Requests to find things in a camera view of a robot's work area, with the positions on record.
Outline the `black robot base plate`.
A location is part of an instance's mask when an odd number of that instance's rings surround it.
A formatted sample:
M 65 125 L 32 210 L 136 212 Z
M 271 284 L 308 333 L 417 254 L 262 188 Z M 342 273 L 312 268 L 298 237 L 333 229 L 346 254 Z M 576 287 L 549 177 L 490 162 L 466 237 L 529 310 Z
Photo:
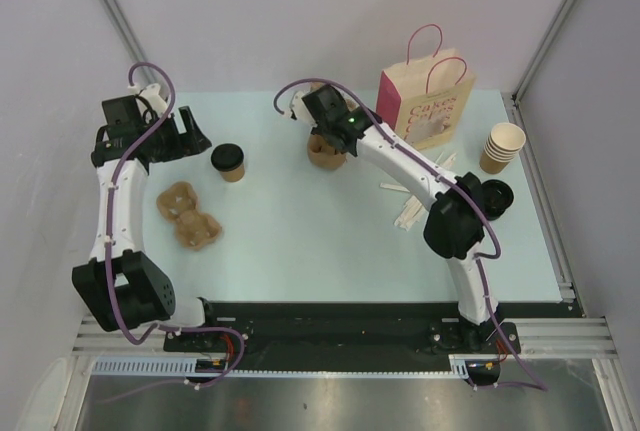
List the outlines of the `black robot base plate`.
M 496 352 L 492 323 L 466 324 L 453 302 L 405 304 L 207 303 L 214 333 L 167 335 L 169 353 L 223 352 L 223 329 L 244 371 L 442 371 L 451 354 Z

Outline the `single brown pulp cup carrier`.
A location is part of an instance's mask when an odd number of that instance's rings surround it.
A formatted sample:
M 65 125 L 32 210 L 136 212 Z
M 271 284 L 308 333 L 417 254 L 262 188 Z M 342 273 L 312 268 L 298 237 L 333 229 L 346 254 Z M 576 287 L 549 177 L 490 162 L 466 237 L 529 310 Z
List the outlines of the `single brown pulp cup carrier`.
M 179 181 L 156 198 L 158 211 L 174 225 L 174 237 L 181 246 L 199 251 L 222 235 L 222 226 L 199 208 L 199 198 L 192 185 Z

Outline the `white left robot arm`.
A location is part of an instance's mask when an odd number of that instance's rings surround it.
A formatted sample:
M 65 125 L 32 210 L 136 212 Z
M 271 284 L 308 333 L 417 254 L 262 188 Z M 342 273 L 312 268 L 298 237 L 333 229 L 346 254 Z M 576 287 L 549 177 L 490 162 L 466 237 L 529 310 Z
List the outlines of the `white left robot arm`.
M 211 146 L 189 107 L 179 110 L 179 128 L 174 115 L 159 119 L 162 103 L 133 95 L 103 102 L 106 123 L 91 153 L 100 190 L 98 228 L 88 262 L 72 270 L 72 283 L 103 330 L 152 322 L 187 327 L 187 340 L 207 351 L 219 343 L 220 325 L 205 316 L 202 299 L 177 296 L 144 251 L 142 205 L 150 166 Z

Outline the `single brown paper cup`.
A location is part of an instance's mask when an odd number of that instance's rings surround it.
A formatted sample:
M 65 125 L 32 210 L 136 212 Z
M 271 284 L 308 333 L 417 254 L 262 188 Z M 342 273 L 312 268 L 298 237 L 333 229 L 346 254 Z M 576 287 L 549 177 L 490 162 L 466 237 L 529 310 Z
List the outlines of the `single brown paper cup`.
M 245 166 L 243 162 L 240 162 L 232 169 L 220 170 L 221 177 L 229 183 L 239 182 L 245 176 Z

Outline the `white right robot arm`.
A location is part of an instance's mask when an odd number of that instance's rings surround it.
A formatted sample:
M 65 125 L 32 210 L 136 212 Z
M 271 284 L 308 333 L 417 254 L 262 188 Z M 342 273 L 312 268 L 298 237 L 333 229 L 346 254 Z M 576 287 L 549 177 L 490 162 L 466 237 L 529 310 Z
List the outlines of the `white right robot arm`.
M 423 238 L 446 261 L 455 285 L 462 342 L 473 352 L 486 351 L 498 336 L 498 301 L 480 260 L 499 258 L 501 248 L 485 215 L 479 178 L 435 165 L 361 102 L 350 109 L 330 84 L 296 93 L 290 110 L 337 151 L 377 166 L 418 199 L 427 212 Z

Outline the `pink kraft paper bag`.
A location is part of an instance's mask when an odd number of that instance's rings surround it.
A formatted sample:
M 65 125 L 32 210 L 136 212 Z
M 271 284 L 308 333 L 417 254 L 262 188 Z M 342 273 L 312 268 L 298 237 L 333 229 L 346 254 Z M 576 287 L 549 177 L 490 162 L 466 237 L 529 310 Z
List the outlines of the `pink kraft paper bag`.
M 382 70 L 375 111 L 414 148 L 441 146 L 453 137 L 475 80 L 455 48 L 439 42 L 420 58 L 407 48 L 403 61 Z

